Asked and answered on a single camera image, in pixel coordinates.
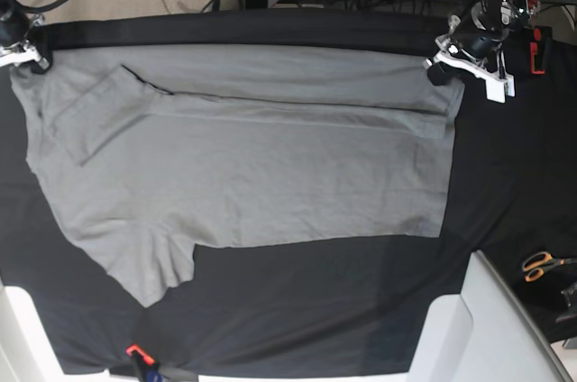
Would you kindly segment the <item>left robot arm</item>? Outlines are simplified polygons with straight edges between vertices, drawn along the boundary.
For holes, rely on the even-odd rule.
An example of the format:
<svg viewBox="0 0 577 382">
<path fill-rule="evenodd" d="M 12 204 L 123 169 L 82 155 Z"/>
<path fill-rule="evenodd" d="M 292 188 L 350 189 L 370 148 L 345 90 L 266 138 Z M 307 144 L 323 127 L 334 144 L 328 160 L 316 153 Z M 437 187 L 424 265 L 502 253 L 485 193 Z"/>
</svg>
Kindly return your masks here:
<svg viewBox="0 0 577 382">
<path fill-rule="evenodd" d="M 441 86 L 468 72 L 484 82 L 488 100 L 503 104 L 516 95 L 503 44 L 529 25 L 538 0 L 454 1 L 458 6 L 448 15 L 448 32 L 435 38 L 437 52 L 424 62 L 427 77 Z"/>
</svg>

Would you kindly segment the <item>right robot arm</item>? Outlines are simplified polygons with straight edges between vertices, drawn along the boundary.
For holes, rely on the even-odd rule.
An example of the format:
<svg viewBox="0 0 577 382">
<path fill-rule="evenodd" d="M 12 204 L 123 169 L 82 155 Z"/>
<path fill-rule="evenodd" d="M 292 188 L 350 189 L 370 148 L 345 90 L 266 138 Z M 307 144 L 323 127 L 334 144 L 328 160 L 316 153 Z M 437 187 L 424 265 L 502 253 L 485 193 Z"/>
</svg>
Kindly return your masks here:
<svg viewBox="0 0 577 382">
<path fill-rule="evenodd" d="M 23 5 L 18 0 L 1 0 L 1 66 L 24 65 L 35 74 L 46 73 L 52 65 L 50 48 L 35 27 L 43 15 L 69 0 L 55 0 L 42 6 Z"/>
</svg>

